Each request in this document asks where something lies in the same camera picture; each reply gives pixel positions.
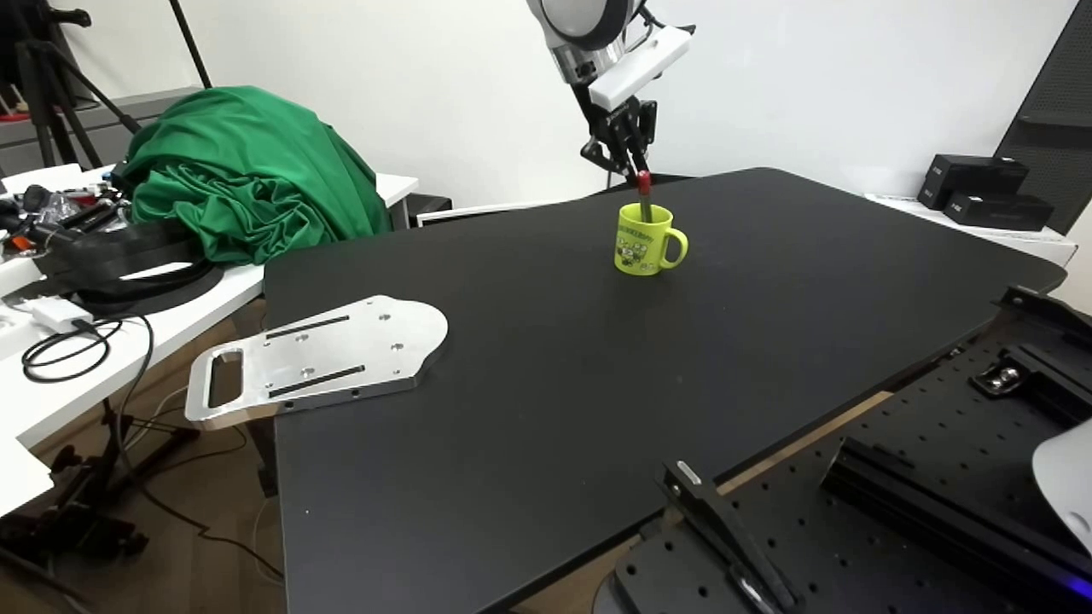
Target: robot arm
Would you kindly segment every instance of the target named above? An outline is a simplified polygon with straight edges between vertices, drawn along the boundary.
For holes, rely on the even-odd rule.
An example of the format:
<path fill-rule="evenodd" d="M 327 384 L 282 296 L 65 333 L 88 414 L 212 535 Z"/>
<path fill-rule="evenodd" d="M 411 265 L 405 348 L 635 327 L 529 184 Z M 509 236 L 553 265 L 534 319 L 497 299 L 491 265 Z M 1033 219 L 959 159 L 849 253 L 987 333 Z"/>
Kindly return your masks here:
<path fill-rule="evenodd" d="M 693 27 L 659 25 L 645 0 L 529 0 L 529 6 L 587 116 L 592 141 L 580 152 L 616 175 L 645 175 L 657 102 L 635 94 L 687 55 Z M 645 16 L 648 29 L 627 43 L 635 16 Z"/>

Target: black tabletop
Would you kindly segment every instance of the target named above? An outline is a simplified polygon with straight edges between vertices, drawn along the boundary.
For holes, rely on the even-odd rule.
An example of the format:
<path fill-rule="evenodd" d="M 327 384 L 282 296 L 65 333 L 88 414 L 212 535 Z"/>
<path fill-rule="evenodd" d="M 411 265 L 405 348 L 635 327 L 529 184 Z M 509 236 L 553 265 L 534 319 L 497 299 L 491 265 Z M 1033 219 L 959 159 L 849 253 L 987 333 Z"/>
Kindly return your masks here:
<path fill-rule="evenodd" d="M 368 294 L 454 324 L 420 389 L 276 418 L 292 610 L 505 608 L 653 518 L 662 461 L 729 475 L 1062 282 L 777 169 L 659 200 L 693 237 L 659 279 L 611 265 L 620 194 L 269 265 L 274 324 Z"/>

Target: mug handle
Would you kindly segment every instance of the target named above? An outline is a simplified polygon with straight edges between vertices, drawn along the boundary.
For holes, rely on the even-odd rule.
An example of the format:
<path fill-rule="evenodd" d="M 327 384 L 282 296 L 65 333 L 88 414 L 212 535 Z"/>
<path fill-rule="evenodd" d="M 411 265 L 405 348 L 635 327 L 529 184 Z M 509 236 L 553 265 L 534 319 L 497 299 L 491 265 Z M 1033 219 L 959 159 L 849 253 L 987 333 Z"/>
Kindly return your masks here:
<path fill-rule="evenodd" d="M 678 257 L 677 257 L 677 258 L 668 258 L 668 250 L 662 250 L 662 261 L 659 261 L 659 268 L 678 268 L 678 261 L 682 261 L 682 258 L 687 258 L 687 253 L 688 253 L 688 237 L 687 237 L 687 232 L 678 232 L 678 228 L 666 228 L 666 236 L 678 241 Z"/>

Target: green mug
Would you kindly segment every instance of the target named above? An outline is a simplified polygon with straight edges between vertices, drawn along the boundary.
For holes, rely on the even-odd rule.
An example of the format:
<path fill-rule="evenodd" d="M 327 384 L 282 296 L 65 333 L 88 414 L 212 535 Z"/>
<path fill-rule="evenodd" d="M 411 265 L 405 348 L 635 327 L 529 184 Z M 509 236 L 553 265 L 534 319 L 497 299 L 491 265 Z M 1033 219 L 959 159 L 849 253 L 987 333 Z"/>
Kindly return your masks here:
<path fill-rule="evenodd" d="M 625 277 L 659 277 L 662 268 L 677 268 L 688 253 L 688 237 L 674 228 L 674 221 L 677 216 L 662 205 L 653 205 L 653 221 L 645 221 L 643 205 L 620 205 L 616 268 Z"/>

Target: green cloth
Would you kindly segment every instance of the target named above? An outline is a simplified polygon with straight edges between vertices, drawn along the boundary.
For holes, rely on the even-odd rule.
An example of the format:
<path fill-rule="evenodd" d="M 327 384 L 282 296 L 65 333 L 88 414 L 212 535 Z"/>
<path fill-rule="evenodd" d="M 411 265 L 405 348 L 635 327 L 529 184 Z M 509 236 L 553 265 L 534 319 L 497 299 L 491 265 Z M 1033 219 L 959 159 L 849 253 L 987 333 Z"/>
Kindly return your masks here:
<path fill-rule="evenodd" d="M 212 261 L 385 232 L 373 166 L 312 110 L 260 87 L 204 87 L 141 130 L 121 178 L 135 221 L 178 219 Z"/>

